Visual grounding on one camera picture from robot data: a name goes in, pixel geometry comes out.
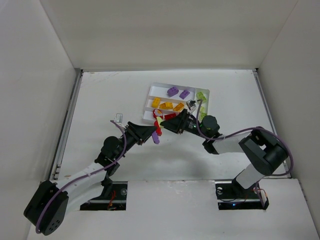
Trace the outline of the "yellow butterfly lego brick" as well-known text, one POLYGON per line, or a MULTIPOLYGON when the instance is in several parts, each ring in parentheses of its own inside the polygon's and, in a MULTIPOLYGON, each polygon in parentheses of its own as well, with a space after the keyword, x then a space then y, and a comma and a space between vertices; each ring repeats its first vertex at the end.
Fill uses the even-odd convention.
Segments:
POLYGON ((152 101, 151 107, 157 109, 161 103, 161 99, 159 97, 155 97, 152 101))

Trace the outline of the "light green small lego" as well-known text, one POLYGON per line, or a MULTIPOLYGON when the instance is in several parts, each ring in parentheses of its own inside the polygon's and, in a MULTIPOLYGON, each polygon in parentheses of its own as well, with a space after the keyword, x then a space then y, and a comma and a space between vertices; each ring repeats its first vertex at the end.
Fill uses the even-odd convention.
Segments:
POLYGON ((205 97, 205 95, 201 91, 196 93, 196 98, 198 101, 202 100, 203 103, 207 102, 207 98, 205 97))

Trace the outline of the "red rounded lego brick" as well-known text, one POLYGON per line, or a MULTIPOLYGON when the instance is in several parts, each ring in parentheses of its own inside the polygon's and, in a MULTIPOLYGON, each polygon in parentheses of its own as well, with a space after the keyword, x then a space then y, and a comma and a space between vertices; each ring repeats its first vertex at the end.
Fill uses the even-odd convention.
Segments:
POLYGON ((152 111, 152 115, 153 115, 153 118, 154 118, 154 119, 156 119, 156 118, 161 118, 161 119, 163 119, 163 117, 164 117, 163 112, 162 112, 161 110, 159 110, 159 109, 154 109, 154 110, 152 111))

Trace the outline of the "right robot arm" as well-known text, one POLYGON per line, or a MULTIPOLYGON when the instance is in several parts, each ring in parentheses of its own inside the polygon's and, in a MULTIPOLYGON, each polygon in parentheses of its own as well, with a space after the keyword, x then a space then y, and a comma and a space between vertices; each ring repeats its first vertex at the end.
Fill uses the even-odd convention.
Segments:
POLYGON ((161 122, 160 125, 176 134, 187 131, 202 137, 204 139, 202 145, 210 154, 245 154, 250 164, 231 182, 231 189, 237 196, 253 189, 262 178, 273 175, 289 157, 286 146, 277 139, 277 136, 261 127, 247 129, 242 134, 222 136, 214 116, 206 115, 201 122, 198 122, 185 109, 177 116, 161 122))

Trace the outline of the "yellow long lego brick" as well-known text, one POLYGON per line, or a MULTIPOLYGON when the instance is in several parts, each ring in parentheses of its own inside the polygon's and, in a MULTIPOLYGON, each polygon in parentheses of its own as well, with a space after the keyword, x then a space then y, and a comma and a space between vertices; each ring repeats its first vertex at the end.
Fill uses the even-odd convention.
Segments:
POLYGON ((182 111, 184 109, 184 107, 185 107, 185 104, 180 102, 172 110, 174 112, 180 112, 180 111, 182 111))

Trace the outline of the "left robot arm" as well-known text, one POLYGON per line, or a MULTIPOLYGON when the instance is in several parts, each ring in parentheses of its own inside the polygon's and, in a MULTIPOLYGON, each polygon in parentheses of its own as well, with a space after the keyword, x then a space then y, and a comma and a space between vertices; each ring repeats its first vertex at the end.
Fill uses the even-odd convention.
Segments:
POLYGON ((155 126, 128 122, 120 128, 121 136, 107 137, 97 158, 78 173, 58 181, 39 184, 23 215, 34 225, 35 232, 48 236, 63 222, 72 202, 91 187, 102 187, 119 168, 119 160, 134 145, 141 146, 156 131, 155 126))

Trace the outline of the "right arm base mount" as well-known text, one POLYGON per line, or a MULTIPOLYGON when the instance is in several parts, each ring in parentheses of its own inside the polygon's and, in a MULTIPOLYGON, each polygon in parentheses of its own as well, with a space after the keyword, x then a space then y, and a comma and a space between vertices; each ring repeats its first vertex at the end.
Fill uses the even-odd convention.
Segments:
POLYGON ((219 210, 266 210, 269 198, 259 183, 248 189, 242 188, 231 180, 216 181, 215 194, 219 210))

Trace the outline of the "red curved lego brick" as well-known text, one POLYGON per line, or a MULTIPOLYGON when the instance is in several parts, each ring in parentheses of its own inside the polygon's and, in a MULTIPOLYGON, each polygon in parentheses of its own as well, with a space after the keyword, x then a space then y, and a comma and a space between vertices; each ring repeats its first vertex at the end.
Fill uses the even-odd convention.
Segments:
POLYGON ((156 134, 159 137, 162 136, 163 133, 157 120, 153 123, 153 125, 156 127, 156 134))

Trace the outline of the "purple curved lego brick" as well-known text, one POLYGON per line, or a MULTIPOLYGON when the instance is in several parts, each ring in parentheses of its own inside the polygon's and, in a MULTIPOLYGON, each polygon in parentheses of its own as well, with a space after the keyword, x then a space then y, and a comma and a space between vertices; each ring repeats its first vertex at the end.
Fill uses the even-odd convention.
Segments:
POLYGON ((160 139, 159 139, 159 136, 156 132, 153 132, 152 135, 152 140, 154 142, 154 144, 158 145, 160 143, 160 139))

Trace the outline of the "yellow curved lego brick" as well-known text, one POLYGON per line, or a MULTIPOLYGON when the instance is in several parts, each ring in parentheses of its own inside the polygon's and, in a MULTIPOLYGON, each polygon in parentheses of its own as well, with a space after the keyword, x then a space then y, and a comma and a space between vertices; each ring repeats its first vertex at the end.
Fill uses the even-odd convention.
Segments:
POLYGON ((172 102, 164 102, 159 105, 159 109, 162 110, 172 110, 173 108, 174 107, 172 102))

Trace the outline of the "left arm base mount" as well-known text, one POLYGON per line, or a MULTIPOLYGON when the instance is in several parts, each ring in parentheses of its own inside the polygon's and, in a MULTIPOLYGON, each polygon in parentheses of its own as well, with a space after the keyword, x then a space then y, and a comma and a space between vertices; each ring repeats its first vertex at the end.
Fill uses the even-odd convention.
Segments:
POLYGON ((110 178, 101 182, 103 190, 80 206, 81 211, 125 211, 127 208, 128 182, 112 181, 110 178))

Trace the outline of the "red large lego brick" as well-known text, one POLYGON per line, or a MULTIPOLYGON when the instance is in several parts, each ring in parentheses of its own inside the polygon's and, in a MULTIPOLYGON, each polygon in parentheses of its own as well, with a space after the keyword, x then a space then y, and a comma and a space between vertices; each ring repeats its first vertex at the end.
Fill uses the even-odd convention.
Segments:
POLYGON ((164 119, 165 119, 166 121, 168 121, 168 120, 170 120, 170 119, 175 118, 176 116, 177 116, 176 113, 170 113, 170 114, 166 114, 166 115, 164 116, 164 119))

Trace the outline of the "purple butterfly lego brick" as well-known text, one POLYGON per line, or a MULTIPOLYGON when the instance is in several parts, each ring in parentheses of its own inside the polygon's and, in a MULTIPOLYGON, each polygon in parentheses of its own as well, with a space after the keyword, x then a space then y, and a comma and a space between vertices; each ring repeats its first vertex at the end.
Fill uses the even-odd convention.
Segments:
POLYGON ((179 97, 184 100, 186 97, 189 96, 189 94, 190 94, 190 92, 189 92, 188 90, 183 90, 183 91, 180 93, 179 97))

